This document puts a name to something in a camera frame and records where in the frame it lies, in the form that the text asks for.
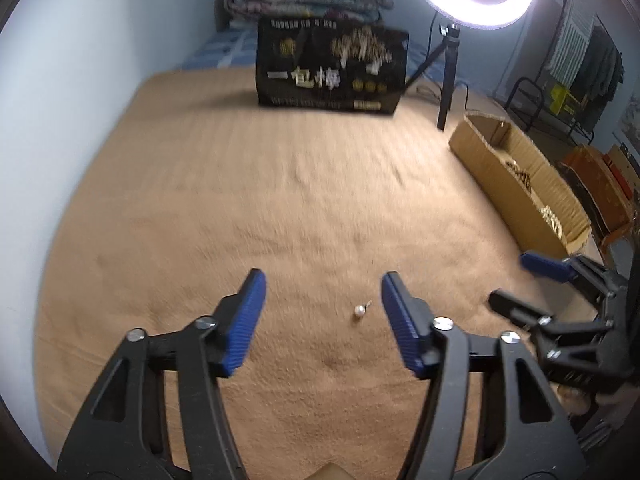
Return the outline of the black snack bag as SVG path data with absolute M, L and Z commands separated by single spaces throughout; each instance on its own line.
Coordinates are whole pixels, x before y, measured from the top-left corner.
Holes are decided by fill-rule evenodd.
M 261 18 L 255 84 L 265 106 L 395 113 L 409 35 L 329 18 Z

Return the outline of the cardboard box tray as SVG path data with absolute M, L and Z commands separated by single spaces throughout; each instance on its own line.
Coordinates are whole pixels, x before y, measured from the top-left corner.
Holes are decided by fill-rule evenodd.
M 466 112 L 449 146 L 523 252 L 563 259 L 585 248 L 591 236 L 585 209 L 520 128 L 499 116 Z

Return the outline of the yellow box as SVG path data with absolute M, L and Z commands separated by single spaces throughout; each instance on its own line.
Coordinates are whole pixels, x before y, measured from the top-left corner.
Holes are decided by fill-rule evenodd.
M 582 110 L 582 102 L 576 99 L 562 84 L 555 84 L 549 93 L 549 110 L 555 116 L 567 114 L 575 116 Z

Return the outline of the tan blanket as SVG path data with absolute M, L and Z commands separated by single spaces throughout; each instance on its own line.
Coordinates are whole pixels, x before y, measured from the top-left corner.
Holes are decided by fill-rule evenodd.
M 396 477 L 426 385 L 402 364 L 381 306 L 388 271 L 471 333 L 508 328 L 487 307 L 497 288 L 562 321 L 591 318 L 570 286 L 521 268 L 435 114 L 422 96 L 390 116 L 262 107 L 249 68 L 142 84 L 44 272 L 36 389 L 50 453 L 127 330 L 181 330 L 254 268 L 266 304 L 243 367 L 221 385 L 253 479 L 327 463 Z

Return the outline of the wall painting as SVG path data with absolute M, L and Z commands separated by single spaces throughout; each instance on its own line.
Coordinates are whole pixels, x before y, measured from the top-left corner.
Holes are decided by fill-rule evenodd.
M 618 128 L 634 150 L 640 153 L 640 99 L 636 94 L 631 96 Z

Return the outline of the striped white towel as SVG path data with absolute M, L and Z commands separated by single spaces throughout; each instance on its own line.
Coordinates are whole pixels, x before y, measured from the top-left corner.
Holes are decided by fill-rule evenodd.
M 544 69 L 562 86 L 570 87 L 587 52 L 594 25 L 594 13 L 582 0 L 568 0 L 559 32 Z

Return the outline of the white pearl earring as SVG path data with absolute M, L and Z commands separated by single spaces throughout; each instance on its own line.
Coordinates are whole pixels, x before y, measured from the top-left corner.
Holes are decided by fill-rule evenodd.
M 356 307 L 354 307 L 354 313 L 352 314 L 354 318 L 356 318 L 356 320 L 360 320 L 360 318 L 363 318 L 367 314 L 369 308 L 371 307 L 371 304 L 371 300 L 365 302 L 364 304 L 357 304 Z

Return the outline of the orange covered chair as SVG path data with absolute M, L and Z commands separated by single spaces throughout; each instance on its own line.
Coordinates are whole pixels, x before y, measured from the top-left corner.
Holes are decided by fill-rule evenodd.
M 620 185 L 613 165 L 591 145 L 578 145 L 556 163 L 559 173 L 588 214 L 602 255 L 631 232 L 634 213 L 628 184 Z

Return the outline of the black clothes rack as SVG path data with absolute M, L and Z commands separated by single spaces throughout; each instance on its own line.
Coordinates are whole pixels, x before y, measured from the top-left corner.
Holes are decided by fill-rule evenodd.
M 536 0 L 504 107 L 526 132 L 593 144 L 624 76 L 622 52 L 587 0 Z

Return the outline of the dark hanging clothes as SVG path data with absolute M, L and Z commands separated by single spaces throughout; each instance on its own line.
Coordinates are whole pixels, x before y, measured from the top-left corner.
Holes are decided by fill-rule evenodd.
M 588 48 L 582 59 L 570 92 L 582 108 L 578 122 L 591 132 L 600 120 L 605 107 L 614 99 L 617 87 L 624 82 L 623 58 L 608 31 L 595 24 Z

